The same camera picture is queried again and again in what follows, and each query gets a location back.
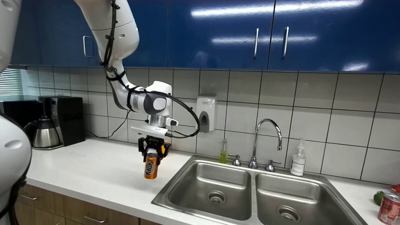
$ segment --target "green object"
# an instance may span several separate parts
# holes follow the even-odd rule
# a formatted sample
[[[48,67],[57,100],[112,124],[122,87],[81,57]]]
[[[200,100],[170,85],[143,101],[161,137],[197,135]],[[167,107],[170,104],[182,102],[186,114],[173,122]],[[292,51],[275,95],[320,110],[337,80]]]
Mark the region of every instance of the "green object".
[[[383,191],[377,191],[375,195],[373,195],[373,201],[376,205],[380,205],[382,201],[383,201],[383,197],[385,197],[385,192]]]
[[[220,154],[220,162],[226,164],[227,162],[227,150],[226,150],[226,139],[222,140],[222,150]]]

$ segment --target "window blind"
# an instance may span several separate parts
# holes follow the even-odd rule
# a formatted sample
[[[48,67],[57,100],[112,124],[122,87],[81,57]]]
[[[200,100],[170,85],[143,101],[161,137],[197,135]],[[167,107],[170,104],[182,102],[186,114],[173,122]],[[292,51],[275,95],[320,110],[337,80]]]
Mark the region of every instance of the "window blind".
[[[0,74],[0,97],[22,95],[21,76],[17,69],[6,69]]]

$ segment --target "sink drain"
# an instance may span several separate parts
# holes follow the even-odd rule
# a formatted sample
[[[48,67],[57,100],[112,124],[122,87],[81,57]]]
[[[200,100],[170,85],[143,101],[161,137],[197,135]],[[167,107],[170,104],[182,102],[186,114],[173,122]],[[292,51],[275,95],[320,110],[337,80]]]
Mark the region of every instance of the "sink drain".
[[[277,212],[280,216],[282,216],[286,220],[290,220],[292,222],[298,222],[300,221],[300,215],[297,214],[297,211],[288,206],[288,205],[282,205],[277,209]]]
[[[226,201],[226,196],[222,191],[212,190],[208,192],[207,200],[213,205],[218,205]]]

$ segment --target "lower cabinet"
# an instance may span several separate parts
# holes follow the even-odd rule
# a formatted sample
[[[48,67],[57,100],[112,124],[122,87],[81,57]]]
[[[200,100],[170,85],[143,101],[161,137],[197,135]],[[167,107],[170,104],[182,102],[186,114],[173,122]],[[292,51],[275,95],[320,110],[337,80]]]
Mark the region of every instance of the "lower cabinet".
[[[20,190],[15,211],[20,225],[156,225],[30,185]]]

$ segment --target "kitchen faucet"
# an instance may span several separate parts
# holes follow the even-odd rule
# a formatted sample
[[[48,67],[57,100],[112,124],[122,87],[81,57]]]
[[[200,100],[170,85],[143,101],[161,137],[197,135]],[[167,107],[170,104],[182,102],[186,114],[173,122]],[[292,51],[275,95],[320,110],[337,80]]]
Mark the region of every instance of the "kitchen faucet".
[[[257,139],[258,139],[258,130],[260,130],[260,126],[265,122],[265,121],[268,121],[273,125],[275,130],[276,130],[276,134],[277,134],[277,150],[281,150],[282,149],[282,134],[280,131],[280,127],[277,126],[277,124],[271,120],[271,119],[263,119],[261,121],[258,121],[256,125],[255,125],[255,137],[253,137],[253,146],[252,146],[252,156],[251,156],[251,160],[248,162],[248,167],[251,169],[256,169],[257,167],[257,161],[256,161],[256,150],[257,150]]]

